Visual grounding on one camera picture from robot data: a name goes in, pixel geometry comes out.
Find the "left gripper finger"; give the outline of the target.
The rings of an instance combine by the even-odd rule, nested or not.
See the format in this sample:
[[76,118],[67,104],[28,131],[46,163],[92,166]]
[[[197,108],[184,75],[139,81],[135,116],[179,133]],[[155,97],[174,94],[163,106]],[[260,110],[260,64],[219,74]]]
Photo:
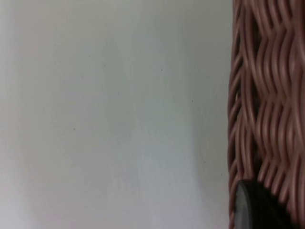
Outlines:
[[295,229],[284,206],[261,184],[240,180],[234,203],[236,229]]

